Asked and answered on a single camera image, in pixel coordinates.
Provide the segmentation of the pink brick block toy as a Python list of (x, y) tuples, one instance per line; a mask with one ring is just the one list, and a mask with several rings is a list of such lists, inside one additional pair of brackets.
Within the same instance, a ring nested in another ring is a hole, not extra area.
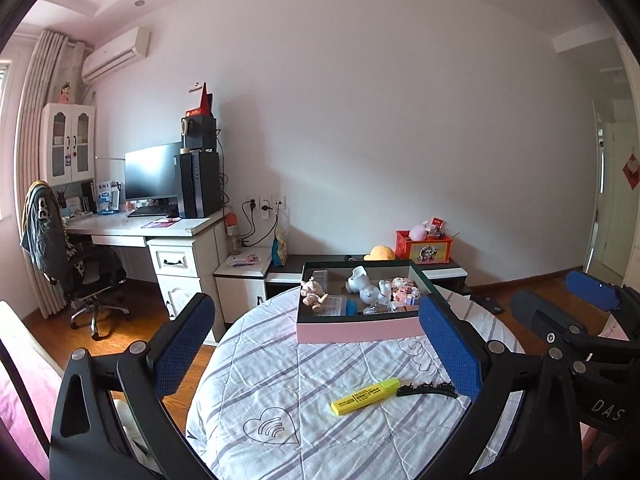
[(419, 307), (422, 296), (422, 290), (410, 278), (393, 279), (392, 301), (390, 302), (393, 311), (415, 311)]

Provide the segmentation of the yellow highlighter marker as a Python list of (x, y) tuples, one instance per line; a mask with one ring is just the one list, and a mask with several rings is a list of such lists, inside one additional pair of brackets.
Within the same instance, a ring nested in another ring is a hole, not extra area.
[(399, 388), (398, 378), (386, 379), (332, 402), (330, 408), (337, 416), (347, 415), (394, 396)]

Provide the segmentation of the blue highlighter marker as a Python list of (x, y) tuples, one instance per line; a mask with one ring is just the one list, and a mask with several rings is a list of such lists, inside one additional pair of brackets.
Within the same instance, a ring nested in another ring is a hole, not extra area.
[(345, 316), (352, 318), (353, 316), (360, 315), (358, 304), (356, 300), (347, 299), (345, 304)]

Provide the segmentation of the pig doll figurine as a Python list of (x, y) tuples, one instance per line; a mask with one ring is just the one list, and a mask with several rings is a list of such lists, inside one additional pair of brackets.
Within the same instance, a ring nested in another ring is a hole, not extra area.
[(329, 294), (324, 291), (320, 282), (312, 276), (308, 281), (300, 282), (299, 296), (306, 307), (310, 307), (314, 312), (319, 312)]

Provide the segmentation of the black bathroom scale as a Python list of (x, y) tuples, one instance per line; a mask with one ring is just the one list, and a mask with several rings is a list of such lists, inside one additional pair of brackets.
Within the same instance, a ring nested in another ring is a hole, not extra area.
[(499, 304), (498, 301), (495, 300), (495, 298), (491, 298), (491, 297), (477, 298), (476, 302), (493, 315), (499, 315), (504, 312), (503, 307), (501, 307), (501, 304)]

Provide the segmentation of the black office chair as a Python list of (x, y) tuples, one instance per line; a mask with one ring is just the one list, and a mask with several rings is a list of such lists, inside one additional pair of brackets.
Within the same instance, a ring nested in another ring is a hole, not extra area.
[(66, 306), (80, 301), (84, 306), (70, 317), (70, 328), (87, 313), (91, 316), (91, 338), (99, 341), (99, 314), (129, 310), (122, 304), (104, 304), (101, 296), (126, 283), (127, 273), (112, 248), (73, 244), (61, 214), (54, 189), (47, 182), (32, 182), (25, 196), (21, 220), (21, 246), (44, 279), (57, 288)]

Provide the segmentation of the red toy crate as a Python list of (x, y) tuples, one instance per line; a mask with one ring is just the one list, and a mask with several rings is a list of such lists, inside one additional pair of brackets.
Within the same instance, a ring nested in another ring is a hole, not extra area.
[(445, 221), (433, 217), (410, 230), (396, 232), (395, 254), (418, 266), (450, 263), (452, 237), (445, 231)]

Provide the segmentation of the white computer desk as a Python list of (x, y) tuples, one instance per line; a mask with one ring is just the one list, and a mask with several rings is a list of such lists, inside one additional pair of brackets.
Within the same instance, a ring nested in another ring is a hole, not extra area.
[(150, 255), (163, 302), (171, 318), (202, 292), (215, 303), (215, 321), (205, 339), (216, 346), (224, 336), (224, 315), (214, 272), (228, 256), (224, 215), (218, 211), (203, 219), (129, 217), (124, 212), (92, 214), (67, 223), (74, 235), (88, 235), (96, 245), (145, 248)]

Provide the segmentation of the yellow plush toy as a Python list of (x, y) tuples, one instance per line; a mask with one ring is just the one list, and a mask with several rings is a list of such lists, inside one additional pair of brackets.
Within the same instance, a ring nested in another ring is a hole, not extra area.
[(363, 256), (363, 259), (366, 261), (393, 261), (396, 259), (396, 254), (392, 248), (376, 245)]

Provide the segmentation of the pink storage box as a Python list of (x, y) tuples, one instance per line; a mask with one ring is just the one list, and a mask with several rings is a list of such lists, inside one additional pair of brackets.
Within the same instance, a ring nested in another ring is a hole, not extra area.
[[(418, 267), (408, 260), (393, 261), (311, 261), (303, 266), (303, 279), (312, 276), (329, 294), (319, 312), (314, 312), (302, 303), (299, 296), (296, 336), (300, 344), (348, 344), (385, 339), (401, 339), (422, 334), (418, 320), (419, 308), (415, 311), (391, 314), (364, 315), (367, 307), (357, 294), (349, 294), (345, 282), (356, 266), (363, 266), (370, 279), (393, 281), (394, 278), (410, 278), (416, 282), (423, 296), (437, 292), (436, 287)], [(360, 315), (348, 318), (344, 315), (347, 299), (357, 301)]]

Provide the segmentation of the black computer monitor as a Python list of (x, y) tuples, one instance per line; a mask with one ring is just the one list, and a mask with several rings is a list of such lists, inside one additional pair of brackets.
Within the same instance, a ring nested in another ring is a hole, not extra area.
[(142, 148), (125, 154), (125, 197), (155, 200), (177, 196), (175, 157), (179, 142)]

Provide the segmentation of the black computer tower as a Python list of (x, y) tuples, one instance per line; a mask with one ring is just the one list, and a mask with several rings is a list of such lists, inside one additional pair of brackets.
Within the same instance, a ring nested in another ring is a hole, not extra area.
[(178, 154), (175, 160), (179, 216), (198, 219), (220, 211), (222, 191), (218, 154), (190, 151)]

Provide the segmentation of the black speaker box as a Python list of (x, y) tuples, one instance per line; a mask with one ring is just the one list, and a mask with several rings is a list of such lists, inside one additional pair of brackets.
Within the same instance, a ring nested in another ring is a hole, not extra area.
[(188, 151), (215, 151), (217, 122), (214, 116), (192, 115), (181, 119), (182, 148)]

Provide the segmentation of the white glass door cabinet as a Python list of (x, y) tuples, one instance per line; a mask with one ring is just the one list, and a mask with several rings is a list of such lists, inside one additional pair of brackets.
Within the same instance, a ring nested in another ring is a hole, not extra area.
[(54, 104), (43, 107), (40, 125), (40, 179), (58, 186), (94, 178), (96, 108)]

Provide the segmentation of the beige curtain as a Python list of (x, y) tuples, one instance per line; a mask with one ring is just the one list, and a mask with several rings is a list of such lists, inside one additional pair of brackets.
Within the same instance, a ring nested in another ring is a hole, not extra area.
[[(35, 43), (27, 67), (21, 93), (14, 140), (14, 195), (17, 215), (18, 244), (24, 234), (25, 200), (32, 182), (39, 180), (41, 112), (47, 104), (54, 70), (66, 47), (67, 37), (59, 32), (43, 30)], [(36, 308), (46, 320), (60, 312), (63, 300), (59, 292), (48, 284), (23, 250), (30, 290)]]

